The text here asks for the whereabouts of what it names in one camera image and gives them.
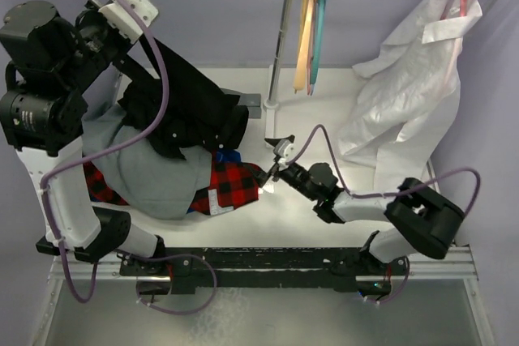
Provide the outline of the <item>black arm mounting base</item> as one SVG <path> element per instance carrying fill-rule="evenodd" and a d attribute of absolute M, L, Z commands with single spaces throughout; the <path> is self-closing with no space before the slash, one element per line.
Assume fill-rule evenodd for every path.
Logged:
<path fill-rule="evenodd" d="M 199 288 L 325 288 L 363 297 L 392 291 L 390 267 L 358 248 L 168 248 L 161 259 L 119 254 L 122 276 L 144 295 L 193 294 Z"/>

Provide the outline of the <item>black button shirt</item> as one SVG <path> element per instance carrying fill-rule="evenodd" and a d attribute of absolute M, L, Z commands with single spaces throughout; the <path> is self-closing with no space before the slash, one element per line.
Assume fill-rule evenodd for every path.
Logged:
<path fill-rule="evenodd" d="M 159 155 L 183 159 L 182 149 L 200 146 L 209 152 L 234 150 L 247 129 L 249 110 L 239 96 L 226 94 L 187 60 L 158 41 L 169 80 L 169 100 L 157 128 L 147 136 Z M 115 66 L 131 82 L 118 104 L 124 126 L 144 130 L 161 106 L 162 83 L 136 60 L 125 56 Z"/>

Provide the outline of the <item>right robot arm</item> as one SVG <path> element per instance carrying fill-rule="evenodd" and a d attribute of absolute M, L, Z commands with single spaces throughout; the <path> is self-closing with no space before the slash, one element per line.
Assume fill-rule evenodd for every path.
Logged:
<path fill-rule="evenodd" d="M 280 139 L 266 138 L 273 147 L 273 165 L 259 173 L 259 186 L 281 180 L 300 195 L 312 201 L 313 211 L 327 224 L 346 224 L 358 220 L 384 221 L 392 225 L 385 231 L 374 231 L 359 250 L 362 268 L 379 274 L 390 262 L 419 253 L 428 258 L 445 258 L 465 213 L 431 187 L 408 177 L 395 196 L 371 197 L 347 194 L 339 187 L 339 177 L 327 163 L 314 163 L 306 169 L 288 157 L 293 135 Z"/>

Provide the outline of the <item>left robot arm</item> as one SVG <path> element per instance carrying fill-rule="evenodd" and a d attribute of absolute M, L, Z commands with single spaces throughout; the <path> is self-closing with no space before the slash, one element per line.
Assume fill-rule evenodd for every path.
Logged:
<path fill-rule="evenodd" d="M 50 2 L 29 1 L 5 14 L 1 44 L 10 58 L 1 125 L 44 213 L 38 252 L 95 263 L 121 250 L 138 256 L 149 275 L 164 271 L 162 238 L 137 227 L 125 211 L 93 206 L 81 160 L 84 92 L 109 66 L 122 64 L 133 45 L 124 26 L 97 0 L 88 0 L 74 22 Z"/>

